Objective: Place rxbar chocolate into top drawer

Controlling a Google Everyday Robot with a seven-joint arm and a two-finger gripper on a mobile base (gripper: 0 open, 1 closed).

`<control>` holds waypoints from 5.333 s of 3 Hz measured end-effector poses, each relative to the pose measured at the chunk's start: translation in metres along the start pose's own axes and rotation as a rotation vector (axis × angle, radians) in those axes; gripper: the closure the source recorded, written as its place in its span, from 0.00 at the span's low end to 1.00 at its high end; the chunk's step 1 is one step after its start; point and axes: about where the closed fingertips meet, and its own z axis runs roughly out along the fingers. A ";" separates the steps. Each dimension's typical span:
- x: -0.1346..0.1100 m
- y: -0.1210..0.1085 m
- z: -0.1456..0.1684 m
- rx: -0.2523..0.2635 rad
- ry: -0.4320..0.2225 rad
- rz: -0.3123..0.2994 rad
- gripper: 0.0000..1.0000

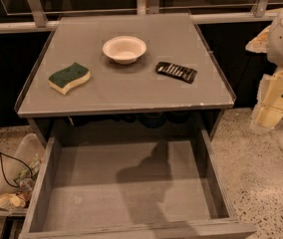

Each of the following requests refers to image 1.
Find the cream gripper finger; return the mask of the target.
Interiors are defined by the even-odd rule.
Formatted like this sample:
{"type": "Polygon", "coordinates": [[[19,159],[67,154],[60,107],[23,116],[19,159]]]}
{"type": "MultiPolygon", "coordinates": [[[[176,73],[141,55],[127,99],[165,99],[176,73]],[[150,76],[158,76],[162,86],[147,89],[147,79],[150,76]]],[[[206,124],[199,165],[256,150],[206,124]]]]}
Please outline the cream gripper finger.
{"type": "Polygon", "coordinates": [[[268,47],[268,35],[270,27],[267,26],[256,37],[248,42],[245,46],[245,50],[252,53],[267,53],[268,47]]]}
{"type": "Polygon", "coordinates": [[[264,75],[260,81],[257,104],[251,116],[250,128],[255,133],[266,133],[283,119],[283,68],[264,75]]]}

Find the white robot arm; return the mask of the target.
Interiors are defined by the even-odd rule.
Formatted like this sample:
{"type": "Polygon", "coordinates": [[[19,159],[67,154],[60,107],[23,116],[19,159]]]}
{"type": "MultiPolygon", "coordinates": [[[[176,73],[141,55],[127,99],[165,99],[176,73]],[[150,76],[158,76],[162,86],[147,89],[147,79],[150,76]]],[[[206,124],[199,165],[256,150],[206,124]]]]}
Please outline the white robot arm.
{"type": "Polygon", "coordinates": [[[283,119],[283,9],[245,49],[265,53],[267,60],[276,66],[272,76],[265,74],[260,81],[250,123],[255,133],[266,133],[283,119]]]}

